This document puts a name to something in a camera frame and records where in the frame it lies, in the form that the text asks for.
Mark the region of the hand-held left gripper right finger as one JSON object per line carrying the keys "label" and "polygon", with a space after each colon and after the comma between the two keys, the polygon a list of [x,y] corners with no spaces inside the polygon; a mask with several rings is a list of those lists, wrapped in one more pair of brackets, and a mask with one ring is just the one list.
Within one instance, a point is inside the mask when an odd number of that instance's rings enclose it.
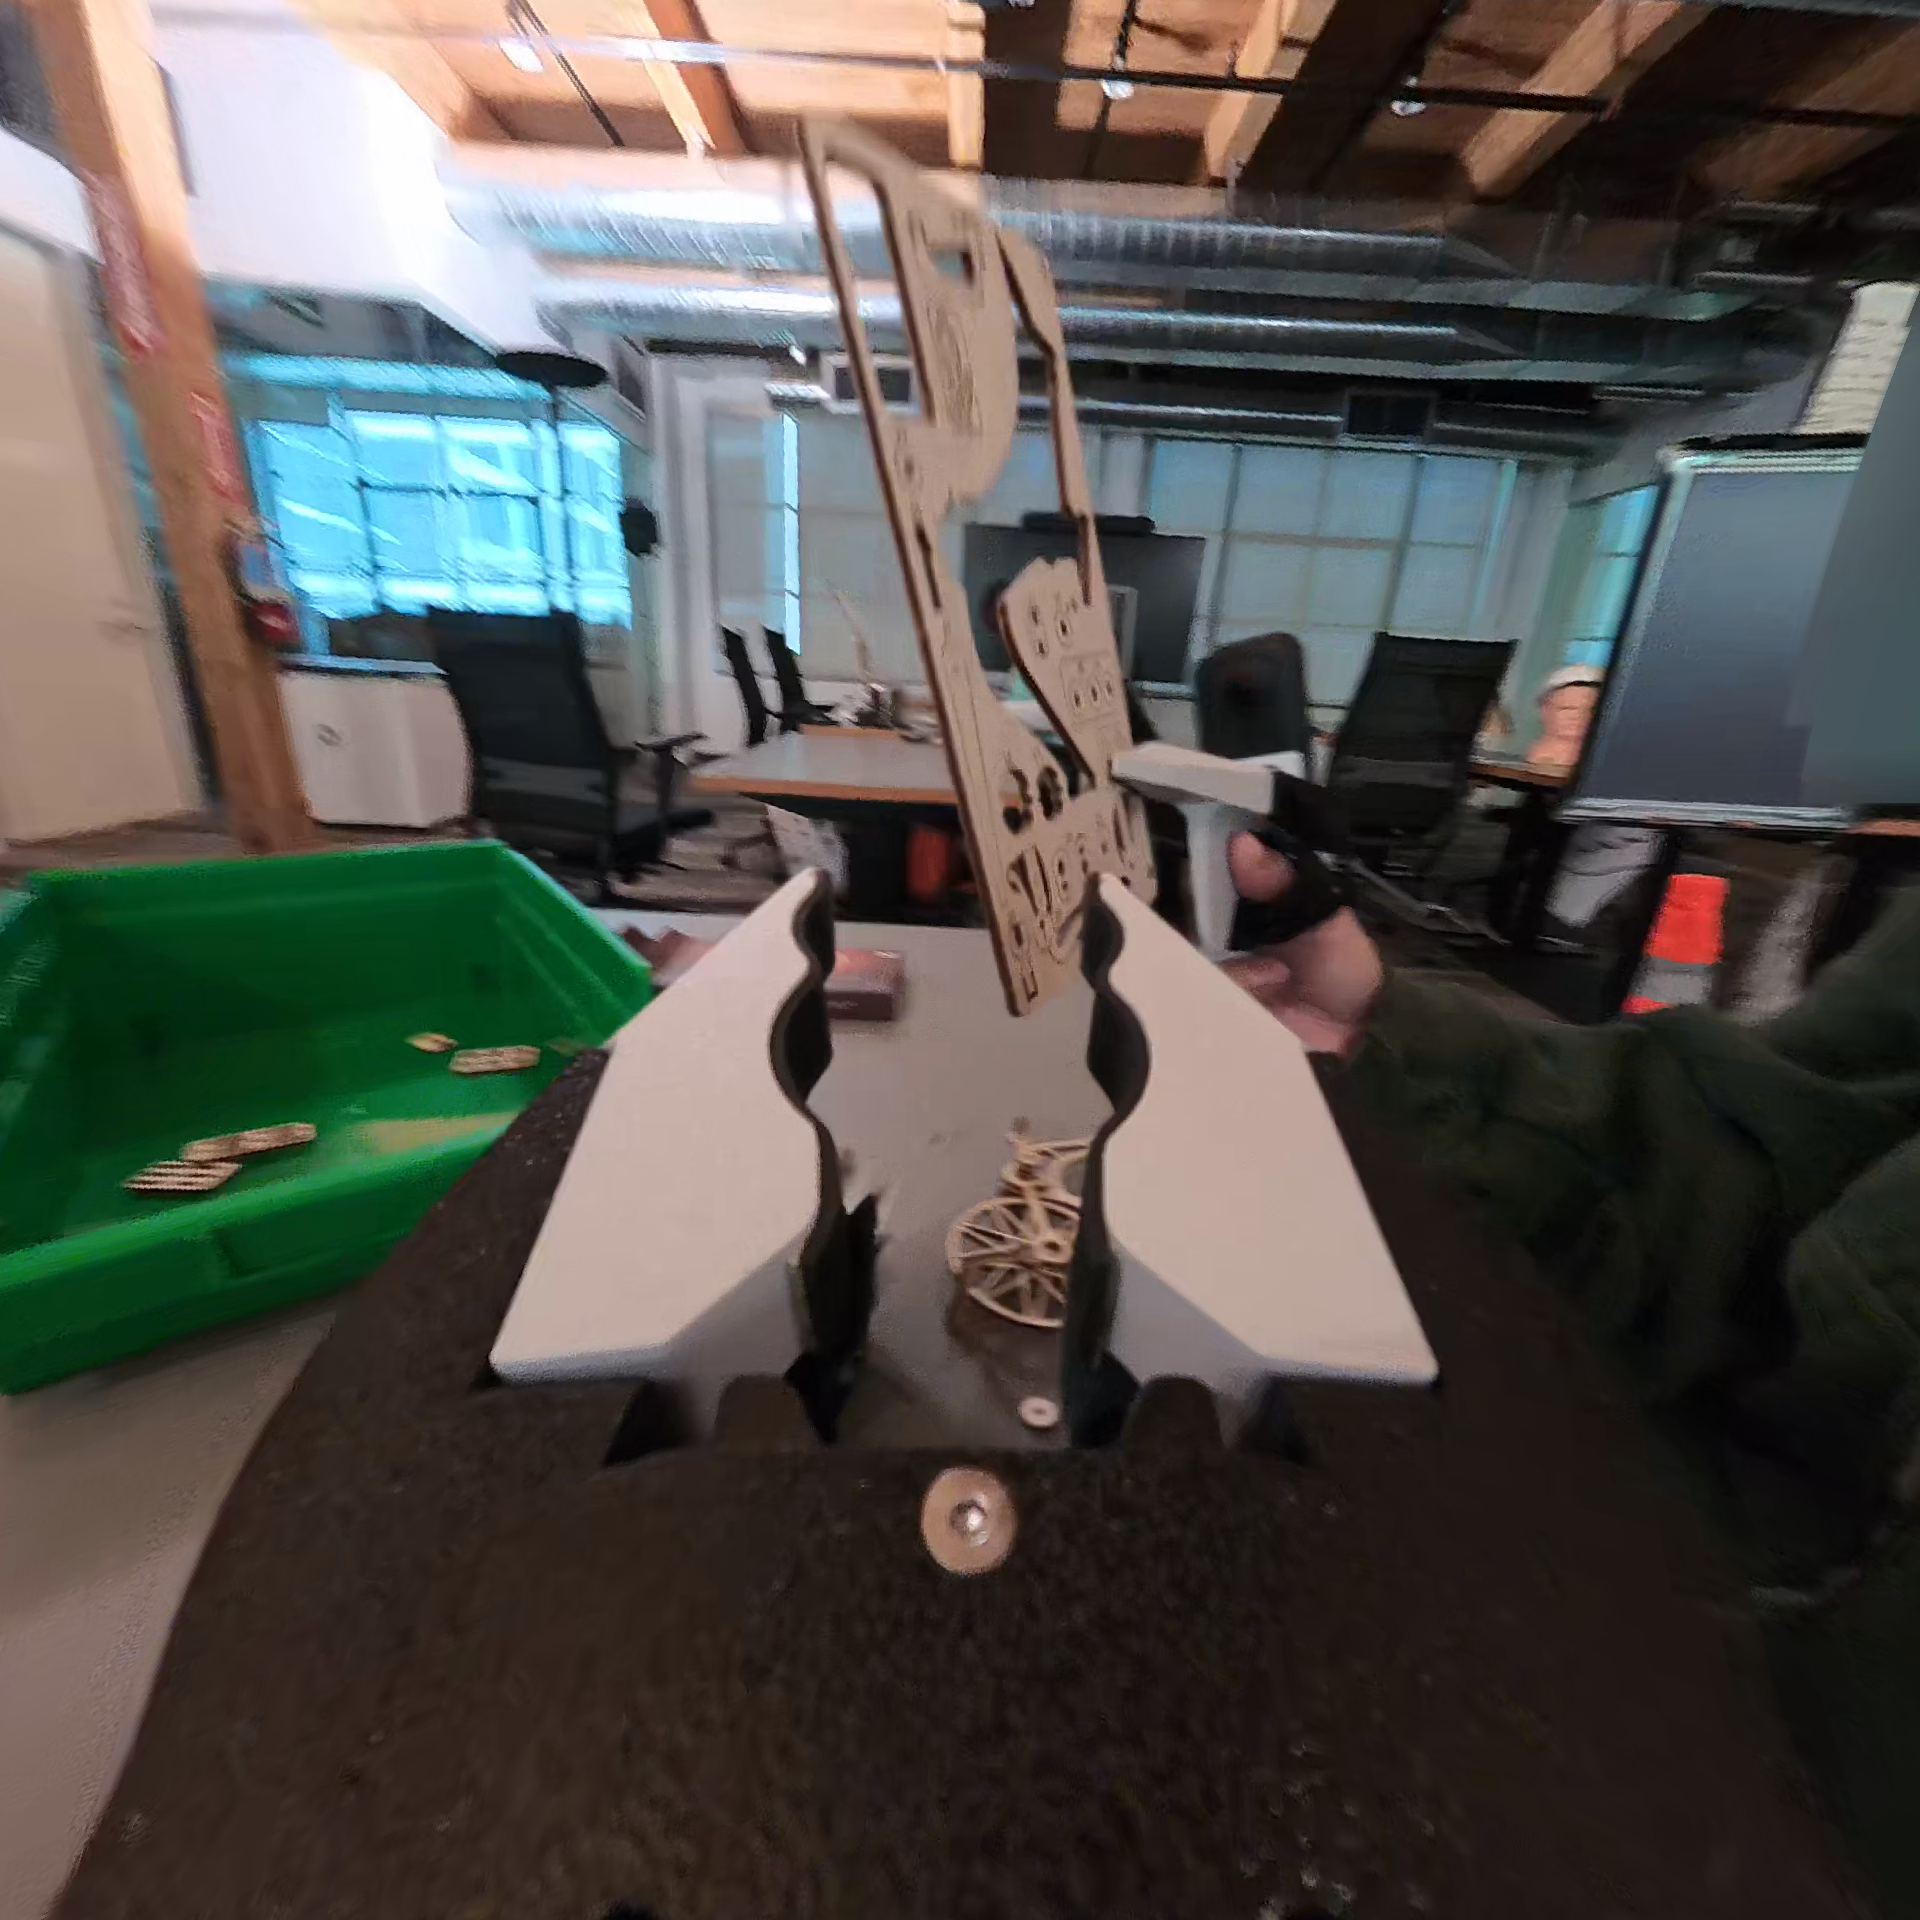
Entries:
{"label": "hand-held left gripper right finger", "polygon": [[1116,875],[1083,913],[1089,1143],[1064,1416],[1185,1379],[1225,1420],[1284,1381],[1428,1391],[1438,1359],[1307,1052]]}

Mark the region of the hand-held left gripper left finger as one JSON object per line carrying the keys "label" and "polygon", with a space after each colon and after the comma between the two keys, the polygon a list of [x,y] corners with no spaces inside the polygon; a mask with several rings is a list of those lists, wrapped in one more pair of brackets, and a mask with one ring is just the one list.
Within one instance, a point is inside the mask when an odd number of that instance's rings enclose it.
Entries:
{"label": "hand-held left gripper left finger", "polygon": [[809,869],[609,1042],[499,1324],[505,1386],[637,1381],[717,1410],[746,1377],[841,1410],[869,1344],[876,1200],[809,1097],[832,1061],[832,882]]}

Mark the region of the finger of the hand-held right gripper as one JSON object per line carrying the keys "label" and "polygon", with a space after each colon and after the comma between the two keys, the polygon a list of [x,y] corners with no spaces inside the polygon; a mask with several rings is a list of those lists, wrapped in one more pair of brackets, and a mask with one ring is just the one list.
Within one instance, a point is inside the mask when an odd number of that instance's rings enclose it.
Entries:
{"label": "finger of the hand-held right gripper", "polygon": [[1281,778],[1302,778],[1300,753],[1225,759],[1177,745],[1134,745],[1112,759],[1112,775],[1144,801],[1172,807],[1217,807],[1267,819]]}

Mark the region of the laser-cut wooden puzzle sheet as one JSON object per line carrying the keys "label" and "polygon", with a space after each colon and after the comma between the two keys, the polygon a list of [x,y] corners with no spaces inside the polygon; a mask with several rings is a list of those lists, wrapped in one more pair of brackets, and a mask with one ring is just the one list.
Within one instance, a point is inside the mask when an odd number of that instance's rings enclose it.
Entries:
{"label": "laser-cut wooden puzzle sheet", "polygon": [[[1001,993],[1008,1013],[1026,1018],[1082,968],[1092,877],[1114,875],[1144,903],[1160,885],[1144,804],[1114,775],[1134,735],[1052,274],[1034,244],[848,124],[802,120],[800,163]],[[912,416],[881,394],[832,172],[874,194],[920,381]],[[1020,564],[995,597],[993,624],[1049,738],[990,683],[972,601],[945,553],[949,516],[993,491],[1013,452],[1020,343],[1037,349],[1048,377],[1054,480],[1074,548]]]}

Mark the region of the person's right forearm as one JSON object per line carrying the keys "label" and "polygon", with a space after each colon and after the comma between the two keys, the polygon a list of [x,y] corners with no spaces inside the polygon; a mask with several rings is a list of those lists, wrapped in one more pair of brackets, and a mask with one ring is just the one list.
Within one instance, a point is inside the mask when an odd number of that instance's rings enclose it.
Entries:
{"label": "person's right forearm", "polygon": [[1916,891],[1762,1024],[1547,1024],[1393,976],[1346,1079],[1665,1424],[1865,1515],[1916,1499]]}

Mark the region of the grey desk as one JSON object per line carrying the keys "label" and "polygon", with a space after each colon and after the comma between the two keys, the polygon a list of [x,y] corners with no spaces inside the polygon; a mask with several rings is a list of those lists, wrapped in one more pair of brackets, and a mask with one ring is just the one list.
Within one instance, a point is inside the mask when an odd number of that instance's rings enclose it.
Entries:
{"label": "grey desk", "polygon": [[5,1915],[1268,1915],[1289,1732],[1257,1520],[1197,1405],[1018,1457],[1008,1567],[939,1571],[941,1460],[1013,1435],[945,1355],[945,1215],[1099,1113],[1083,993],[997,1008],[920,932],[824,1116],[892,1184],[881,1367],[821,1448],[746,1384],[642,1457],[628,1386],[484,1381],[596,1063],[330,1333],[8,1416]]}

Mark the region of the person's right hand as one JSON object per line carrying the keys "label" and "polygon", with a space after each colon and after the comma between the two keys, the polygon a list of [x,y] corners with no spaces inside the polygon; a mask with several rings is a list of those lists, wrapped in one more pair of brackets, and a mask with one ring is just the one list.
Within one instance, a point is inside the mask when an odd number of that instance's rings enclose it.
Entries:
{"label": "person's right hand", "polygon": [[1385,985],[1380,953],[1326,865],[1292,858],[1259,832],[1228,843],[1237,895],[1224,971],[1309,1053],[1349,1059]]}

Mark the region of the black office chair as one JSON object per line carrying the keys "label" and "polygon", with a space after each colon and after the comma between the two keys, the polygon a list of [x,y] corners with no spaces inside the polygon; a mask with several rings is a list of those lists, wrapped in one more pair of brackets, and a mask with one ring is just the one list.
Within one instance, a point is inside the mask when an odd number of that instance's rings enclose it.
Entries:
{"label": "black office chair", "polygon": [[1426,882],[1472,791],[1472,761],[1518,644],[1379,631],[1329,757],[1340,869],[1400,921],[1469,939]]}
{"label": "black office chair", "polygon": [[760,748],[776,732],[786,736],[832,724],[832,708],[809,699],[800,661],[781,631],[763,629],[760,641],[776,679],[776,698],[761,683],[757,657],[744,631],[722,627],[720,644],[740,701],[748,748]]}
{"label": "black office chair", "polygon": [[468,744],[468,813],[486,837],[610,900],[716,823],[681,794],[691,735],[612,738],[573,613],[433,609],[425,631]]}

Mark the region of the wooden wheel model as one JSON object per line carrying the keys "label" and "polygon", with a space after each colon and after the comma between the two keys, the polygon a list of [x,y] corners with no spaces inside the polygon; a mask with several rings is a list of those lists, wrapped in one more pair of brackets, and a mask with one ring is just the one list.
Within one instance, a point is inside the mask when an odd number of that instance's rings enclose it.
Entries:
{"label": "wooden wheel model", "polygon": [[1091,1138],[1008,1133],[995,1191],[962,1211],[945,1239],[949,1273],[984,1313],[1020,1329],[1066,1325]]}

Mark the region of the wooden meeting table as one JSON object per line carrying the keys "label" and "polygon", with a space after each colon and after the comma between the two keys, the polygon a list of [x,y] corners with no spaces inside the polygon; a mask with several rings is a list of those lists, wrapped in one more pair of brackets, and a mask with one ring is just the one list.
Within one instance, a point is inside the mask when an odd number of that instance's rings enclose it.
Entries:
{"label": "wooden meeting table", "polygon": [[746,801],[845,832],[848,895],[865,906],[910,895],[916,827],[958,827],[945,748],[876,729],[770,736],[705,764],[688,787],[705,801]]}

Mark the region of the pink figure with white cap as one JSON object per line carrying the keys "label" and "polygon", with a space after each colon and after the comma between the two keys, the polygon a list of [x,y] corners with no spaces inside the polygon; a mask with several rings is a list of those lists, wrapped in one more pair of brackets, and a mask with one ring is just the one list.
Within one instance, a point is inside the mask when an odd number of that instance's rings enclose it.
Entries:
{"label": "pink figure with white cap", "polygon": [[1529,768],[1553,778],[1578,768],[1603,683],[1603,667],[1589,663],[1556,667],[1546,679],[1536,698],[1539,729],[1524,755]]}

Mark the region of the green plastic bin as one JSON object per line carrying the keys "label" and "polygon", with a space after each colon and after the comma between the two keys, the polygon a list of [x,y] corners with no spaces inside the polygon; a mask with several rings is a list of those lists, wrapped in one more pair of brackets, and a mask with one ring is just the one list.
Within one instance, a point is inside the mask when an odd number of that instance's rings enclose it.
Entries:
{"label": "green plastic bin", "polygon": [[[131,1361],[369,1276],[653,997],[609,923],[497,843],[41,874],[5,895],[2,1388]],[[408,1036],[540,1044],[460,1076]],[[205,1195],[121,1183],[308,1120]]]}

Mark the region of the orange traffic cone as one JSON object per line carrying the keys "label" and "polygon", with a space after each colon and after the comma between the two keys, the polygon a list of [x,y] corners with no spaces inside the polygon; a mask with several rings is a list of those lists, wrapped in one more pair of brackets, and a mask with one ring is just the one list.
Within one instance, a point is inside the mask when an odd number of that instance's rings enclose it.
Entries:
{"label": "orange traffic cone", "polygon": [[1677,872],[1665,882],[1621,1000],[1622,1018],[1713,1004],[1729,895],[1731,882],[1722,874]]}

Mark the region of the white low cabinet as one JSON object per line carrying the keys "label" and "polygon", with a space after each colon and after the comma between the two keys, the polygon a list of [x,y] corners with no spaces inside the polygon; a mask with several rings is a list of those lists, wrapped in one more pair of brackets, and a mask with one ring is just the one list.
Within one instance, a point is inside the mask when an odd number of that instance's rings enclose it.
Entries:
{"label": "white low cabinet", "polygon": [[433,831],[468,819],[470,751],[434,663],[288,657],[280,701],[318,825]]}

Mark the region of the dark standing board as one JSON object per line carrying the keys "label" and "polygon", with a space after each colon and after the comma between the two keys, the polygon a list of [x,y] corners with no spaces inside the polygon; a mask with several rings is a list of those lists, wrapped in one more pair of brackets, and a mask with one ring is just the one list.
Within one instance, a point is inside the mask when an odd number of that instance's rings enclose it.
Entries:
{"label": "dark standing board", "polygon": [[1797,675],[1865,434],[1685,440],[1573,778],[1565,825],[1845,832],[1806,791]]}

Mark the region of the red fire extinguisher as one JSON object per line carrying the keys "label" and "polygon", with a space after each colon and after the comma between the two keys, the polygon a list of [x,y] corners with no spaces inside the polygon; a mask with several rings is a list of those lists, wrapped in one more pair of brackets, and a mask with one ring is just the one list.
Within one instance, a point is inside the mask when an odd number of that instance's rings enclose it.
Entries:
{"label": "red fire extinguisher", "polygon": [[305,636],[297,597],[277,544],[254,516],[226,521],[225,560],[248,636],[268,651],[300,653]]}

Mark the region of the person's green hoodie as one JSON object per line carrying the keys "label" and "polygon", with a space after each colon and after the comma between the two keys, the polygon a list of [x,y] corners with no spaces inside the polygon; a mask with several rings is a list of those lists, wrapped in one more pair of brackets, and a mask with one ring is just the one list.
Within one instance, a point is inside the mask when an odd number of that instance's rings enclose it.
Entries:
{"label": "person's green hoodie", "polygon": [[1793,1736],[1885,1915],[1917,1903],[1916,1148],[1793,1242],[1787,1354],[1729,1427],[1768,1657]]}

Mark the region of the black wall screen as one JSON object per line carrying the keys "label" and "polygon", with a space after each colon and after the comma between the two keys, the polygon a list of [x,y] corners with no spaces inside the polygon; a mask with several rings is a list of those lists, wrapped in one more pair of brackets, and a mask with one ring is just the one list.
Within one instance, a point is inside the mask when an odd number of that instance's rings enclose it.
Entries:
{"label": "black wall screen", "polygon": [[[1097,516],[1094,543],[1123,676],[1136,685],[1182,685],[1208,543],[1200,536],[1160,533],[1147,519],[1117,516]],[[1066,516],[1028,515],[1016,527],[976,521],[965,529],[962,585],[976,651],[990,675],[1013,671],[995,603],[1026,564],[1040,560],[1080,562],[1080,539]]]}

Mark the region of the silver ventilation duct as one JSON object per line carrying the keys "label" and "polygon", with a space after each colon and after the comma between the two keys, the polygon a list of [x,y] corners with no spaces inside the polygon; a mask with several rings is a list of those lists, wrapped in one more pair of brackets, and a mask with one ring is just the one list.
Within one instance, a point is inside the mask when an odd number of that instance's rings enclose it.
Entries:
{"label": "silver ventilation duct", "polygon": [[[458,147],[448,217],[534,265],[541,319],[651,345],[841,343],[796,161]],[[1259,368],[1752,394],[1833,336],[1806,274],[1713,261],[1716,235],[1568,216],[1428,216],[1126,183],[928,186],[1048,261],[1070,349]]]}

